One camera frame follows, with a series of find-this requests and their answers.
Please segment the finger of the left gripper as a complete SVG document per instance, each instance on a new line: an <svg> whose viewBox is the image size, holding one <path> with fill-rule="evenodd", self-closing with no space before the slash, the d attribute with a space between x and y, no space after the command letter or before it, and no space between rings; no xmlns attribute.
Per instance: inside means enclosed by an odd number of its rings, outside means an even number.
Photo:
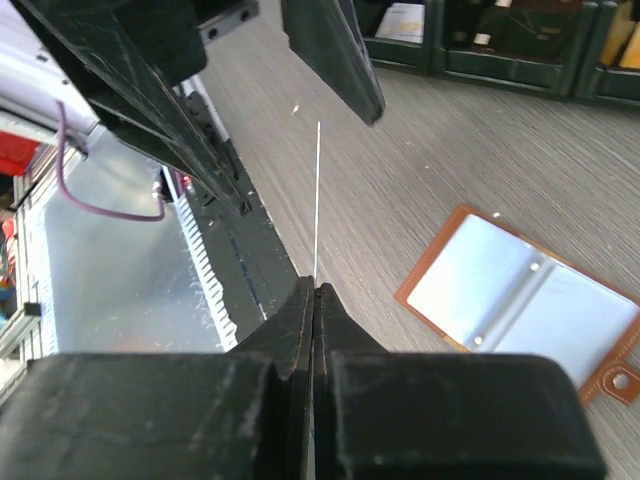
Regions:
<svg viewBox="0 0 640 480"><path fill-rule="evenodd" d="M200 27L227 1L17 1L20 16L124 144L185 173L240 215L251 210L228 154L175 87L207 65Z"/></svg>
<svg viewBox="0 0 640 480"><path fill-rule="evenodd" d="M385 100L360 32L352 0L282 1L289 48L367 125Z"/></svg>

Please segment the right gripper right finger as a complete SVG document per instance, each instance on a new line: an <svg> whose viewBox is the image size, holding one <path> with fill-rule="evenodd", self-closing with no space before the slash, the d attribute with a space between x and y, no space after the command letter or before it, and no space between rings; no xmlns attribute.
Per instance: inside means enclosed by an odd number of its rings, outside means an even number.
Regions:
<svg viewBox="0 0 640 480"><path fill-rule="evenodd" d="M574 385L532 355L399 353L322 285L314 305L319 479L602 479Z"/></svg>

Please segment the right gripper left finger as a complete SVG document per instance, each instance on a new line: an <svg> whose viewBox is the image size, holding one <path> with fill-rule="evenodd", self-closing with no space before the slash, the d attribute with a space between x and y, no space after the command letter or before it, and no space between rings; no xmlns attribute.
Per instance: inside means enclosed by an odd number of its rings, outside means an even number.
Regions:
<svg viewBox="0 0 640 480"><path fill-rule="evenodd" d="M301 479L314 283L224 354L64 354L1 408L5 479Z"/></svg>

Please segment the brown leather card holder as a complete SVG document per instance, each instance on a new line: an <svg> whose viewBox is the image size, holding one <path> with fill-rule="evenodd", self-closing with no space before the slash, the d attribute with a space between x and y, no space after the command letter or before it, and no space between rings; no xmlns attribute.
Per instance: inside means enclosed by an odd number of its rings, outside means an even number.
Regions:
<svg viewBox="0 0 640 480"><path fill-rule="evenodd" d="M639 298L467 204L456 207L395 293L466 353L551 359L583 403L630 405L639 370Z"/></svg>

